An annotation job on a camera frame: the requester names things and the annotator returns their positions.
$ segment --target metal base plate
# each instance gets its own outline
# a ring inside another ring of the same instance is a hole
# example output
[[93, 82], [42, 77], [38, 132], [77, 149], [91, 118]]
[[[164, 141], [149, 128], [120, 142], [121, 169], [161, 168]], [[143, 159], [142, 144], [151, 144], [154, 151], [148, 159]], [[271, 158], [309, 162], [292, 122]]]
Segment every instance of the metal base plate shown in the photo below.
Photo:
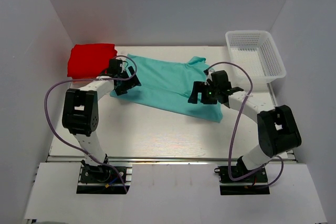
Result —
[[[127, 176], [126, 166], [115, 166], [119, 171], [122, 179], [126, 183], [126, 188], [130, 187], [130, 179]], [[96, 174], [90, 172], [90, 168], [83, 166], [80, 171], [79, 181], [77, 185], [77, 194], [125, 194], [124, 187], [120, 179], [117, 179], [111, 186], [106, 187], [106, 184], [117, 178], [117, 174], [113, 169], [107, 170], [104, 174]]]

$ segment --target fabric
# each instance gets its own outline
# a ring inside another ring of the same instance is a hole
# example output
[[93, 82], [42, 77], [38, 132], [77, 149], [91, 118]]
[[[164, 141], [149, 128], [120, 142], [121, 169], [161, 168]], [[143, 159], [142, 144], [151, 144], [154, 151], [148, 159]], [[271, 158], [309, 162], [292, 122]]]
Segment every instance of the fabric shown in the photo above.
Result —
[[112, 97], [218, 123], [221, 121], [223, 115], [219, 103], [216, 105], [188, 103], [194, 81], [206, 79], [203, 72], [208, 67], [205, 58], [193, 57], [187, 63], [175, 63], [128, 56], [138, 67], [136, 75], [142, 85], [120, 96], [112, 91], [110, 94]]
[[68, 77], [95, 78], [108, 68], [110, 59], [116, 55], [114, 44], [75, 45], [68, 61]]

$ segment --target white panel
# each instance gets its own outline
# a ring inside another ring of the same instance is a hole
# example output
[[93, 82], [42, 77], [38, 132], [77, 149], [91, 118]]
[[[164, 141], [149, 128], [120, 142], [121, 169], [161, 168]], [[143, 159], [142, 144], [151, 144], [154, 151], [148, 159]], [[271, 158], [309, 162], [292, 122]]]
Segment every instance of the white panel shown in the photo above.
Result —
[[51, 0], [74, 43], [222, 45], [269, 30], [285, 0]]
[[[0, 195], [6, 199], [0, 216], [3, 223], [21, 223], [51, 143], [44, 95], [66, 76], [72, 42], [49, 0], [0, 0], [0, 6]], [[61, 92], [49, 103], [54, 122]]]
[[[134, 165], [127, 195], [76, 195], [80, 164], [41, 164], [26, 218], [70, 224], [314, 224], [325, 216], [304, 164], [285, 165], [270, 195], [221, 196], [216, 164]], [[267, 165], [269, 179], [280, 165]]]
[[328, 222], [336, 223], [336, 0], [287, 0], [271, 33], [287, 70], [274, 84], [291, 106], [302, 136], [295, 151], [307, 163]]

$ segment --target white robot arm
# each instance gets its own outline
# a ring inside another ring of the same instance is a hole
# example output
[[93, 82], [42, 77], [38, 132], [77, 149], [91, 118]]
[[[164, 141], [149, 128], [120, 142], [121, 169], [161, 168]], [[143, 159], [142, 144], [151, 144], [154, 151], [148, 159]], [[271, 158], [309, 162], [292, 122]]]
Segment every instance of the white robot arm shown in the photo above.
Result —
[[[128, 69], [130, 74], [134, 74], [132, 67]], [[97, 77], [100, 80], [93, 81], [80, 89], [68, 89], [62, 115], [63, 127], [74, 135], [82, 149], [101, 163], [108, 163], [108, 159], [100, 146], [96, 132], [99, 122], [98, 101], [113, 90], [117, 95], [121, 95], [141, 85], [137, 76], [128, 81], [105, 80], [110, 77], [123, 79], [129, 77], [123, 68], [122, 60], [111, 59], [109, 67]], [[91, 167], [99, 166], [88, 155], [85, 155], [85, 164]]]
[[[206, 81], [195, 81], [189, 103], [224, 104], [239, 111], [247, 93], [239, 88], [232, 88], [227, 73], [222, 71], [204, 71]], [[269, 162], [273, 157], [301, 145], [301, 136], [296, 126], [291, 109], [286, 106], [274, 107], [249, 96], [243, 114], [257, 123], [259, 144], [237, 161], [237, 173], [243, 176]]]

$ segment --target white wall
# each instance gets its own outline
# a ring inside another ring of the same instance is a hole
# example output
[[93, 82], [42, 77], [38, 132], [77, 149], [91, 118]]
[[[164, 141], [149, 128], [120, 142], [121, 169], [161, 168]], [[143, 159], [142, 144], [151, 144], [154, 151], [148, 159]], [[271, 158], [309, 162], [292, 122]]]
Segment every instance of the white wall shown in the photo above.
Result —
[[270, 30], [286, 0], [51, 0], [74, 43], [223, 45], [228, 30]]
[[[66, 77], [72, 42], [49, 0], [0, 0], [0, 7], [0, 222], [15, 224], [51, 144], [44, 94]], [[60, 95], [50, 99], [52, 115]]]
[[308, 164], [328, 223], [336, 223], [336, 0], [287, 0], [271, 33], [287, 70], [274, 83], [302, 136], [295, 151]]

